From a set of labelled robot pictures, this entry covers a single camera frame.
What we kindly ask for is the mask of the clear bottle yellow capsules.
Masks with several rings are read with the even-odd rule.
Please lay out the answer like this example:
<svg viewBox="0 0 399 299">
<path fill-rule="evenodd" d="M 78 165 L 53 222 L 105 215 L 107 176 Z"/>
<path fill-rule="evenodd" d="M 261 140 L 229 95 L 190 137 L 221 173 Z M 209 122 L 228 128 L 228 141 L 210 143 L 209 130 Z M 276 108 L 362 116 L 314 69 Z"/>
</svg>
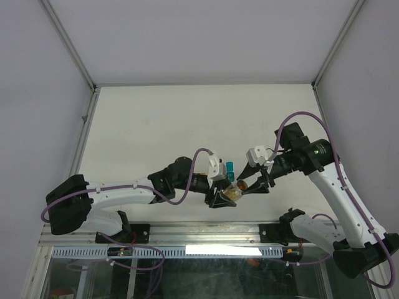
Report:
<svg viewBox="0 0 399 299">
<path fill-rule="evenodd" d="M 233 202 L 237 202 L 242 196 L 243 192 L 235 184 L 231 184 L 223 192 L 223 196 Z"/>
</svg>

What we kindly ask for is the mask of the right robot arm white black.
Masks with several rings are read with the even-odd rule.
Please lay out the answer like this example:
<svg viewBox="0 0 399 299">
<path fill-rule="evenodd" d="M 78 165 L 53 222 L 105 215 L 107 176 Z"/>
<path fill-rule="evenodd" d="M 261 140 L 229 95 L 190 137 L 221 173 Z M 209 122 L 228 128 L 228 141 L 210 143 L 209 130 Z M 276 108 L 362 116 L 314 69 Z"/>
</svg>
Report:
<svg viewBox="0 0 399 299">
<path fill-rule="evenodd" d="M 281 137 L 279 144 L 283 152 L 273 162 L 267 161 L 263 146 L 246 153 L 248 162 L 238 179 L 244 180 L 256 173 L 260 176 L 245 193 L 268 193 L 276 179 L 300 171 L 323 194 L 341 228 L 335 230 L 300 209 L 289 209 L 269 233 L 272 241 L 288 245 L 296 238 L 308 240 L 331 255 L 348 278 L 357 278 L 398 250 L 398 234 L 386 232 L 351 190 L 344 167 L 334 160 L 329 141 L 310 142 L 298 123 L 286 125 L 275 134 Z"/>
</svg>

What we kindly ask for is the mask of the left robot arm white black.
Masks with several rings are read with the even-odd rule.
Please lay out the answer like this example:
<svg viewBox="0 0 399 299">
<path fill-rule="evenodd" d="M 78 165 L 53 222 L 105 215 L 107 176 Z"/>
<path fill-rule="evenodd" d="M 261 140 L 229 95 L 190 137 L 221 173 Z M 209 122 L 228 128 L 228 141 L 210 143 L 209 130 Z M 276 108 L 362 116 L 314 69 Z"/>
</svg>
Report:
<svg viewBox="0 0 399 299">
<path fill-rule="evenodd" d="M 220 159 L 210 156 L 208 174 L 192 172 L 192 163 L 192 159 L 182 156 L 161 171 L 132 183 L 94 183 L 75 174 L 48 193 L 42 220 L 50 225 L 53 235 L 81 229 L 123 242 L 131 233 L 127 215 L 123 211 L 109 211 L 110 208 L 170 201 L 177 190 L 182 190 L 184 196 L 191 192 L 203 194 L 205 204 L 213 209 L 236 206 L 222 193 L 230 182 Z"/>
</svg>

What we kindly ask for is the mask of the weekly pill organizer box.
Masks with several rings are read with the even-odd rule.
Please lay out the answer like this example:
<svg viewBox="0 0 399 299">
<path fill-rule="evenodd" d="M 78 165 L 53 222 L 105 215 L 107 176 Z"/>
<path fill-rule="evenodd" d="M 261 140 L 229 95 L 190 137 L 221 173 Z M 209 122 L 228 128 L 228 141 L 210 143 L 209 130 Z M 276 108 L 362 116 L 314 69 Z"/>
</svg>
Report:
<svg viewBox="0 0 399 299">
<path fill-rule="evenodd" d="M 227 179 L 230 182 L 234 182 L 235 181 L 234 163 L 232 161 L 227 161 L 226 162 L 226 175 L 227 175 Z"/>
</svg>

